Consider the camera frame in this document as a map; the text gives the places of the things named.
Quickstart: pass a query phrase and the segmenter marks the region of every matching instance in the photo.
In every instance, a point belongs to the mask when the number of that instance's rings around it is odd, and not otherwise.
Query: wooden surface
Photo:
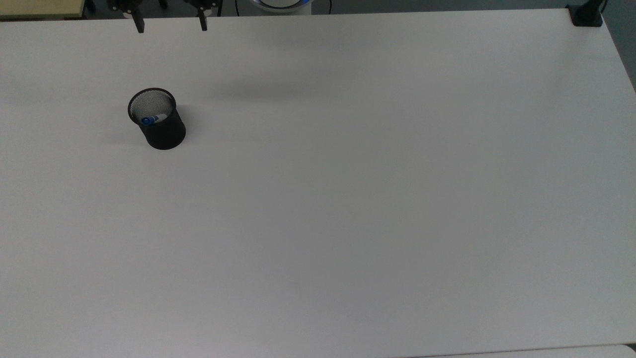
[[[2,0],[2,18],[80,17],[84,0]]]
[[[636,341],[636,94],[565,9],[0,24],[0,356]],[[151,148],[126,109],[176,98]]]

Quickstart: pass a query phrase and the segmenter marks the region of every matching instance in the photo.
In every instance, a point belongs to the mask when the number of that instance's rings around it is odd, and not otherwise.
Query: mesh cup
[[[141,124],[142,118],[159,114],[165,114],[167,118],[152,125]],[[177,112],[177,102],[164,89],[144,89],[137,93],[128,104],[128,116],[139,126],[153,148],[172,149],[186,136],[186,127]]]

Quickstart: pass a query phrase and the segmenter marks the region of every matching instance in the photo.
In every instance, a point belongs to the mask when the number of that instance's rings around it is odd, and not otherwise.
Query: marker
[[[168,118],[168,116],[166,116],[165,114],[160,114],[160,115],[153,115],[150,117],[144,117],[141,119],[141,124],[142,125],[153,125],[155,123],[161,122],[164,119]]]

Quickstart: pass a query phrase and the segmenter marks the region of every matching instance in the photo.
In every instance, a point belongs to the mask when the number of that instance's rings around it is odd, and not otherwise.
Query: black mesh pen holder
[[[177,101],[164,89],[144,89],[137,93],[128,104],[128,116],[153,148],[172,149],[186,136]]]

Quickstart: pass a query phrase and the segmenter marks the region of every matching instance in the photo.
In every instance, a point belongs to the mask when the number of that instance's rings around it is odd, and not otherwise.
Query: floor
[[[86,12],[86,17],[122,18],[121,12],[111,11],[106,0],[93,0],[95,13]],[[236,0],[240,16],[260,15],[250,0]],[[582,4],[584,0],[332,0],[332,14],[343,13],[391,13],[414,11],[457,11],[457,10],[512,10],[563,8],[568,2]],[[144,17],[194,17],[196,10],[182,0],[169,0],[169,7],[163,10],[158,0],[145,0],[141,4]],[[313,13],[326,14],[329,0],[315,0]],[[221,16],[237,16],[234,0],[225,0]],[[616,44],[627,73],[636,88],[636,0],[609,0],[603,14],[605,23]]]

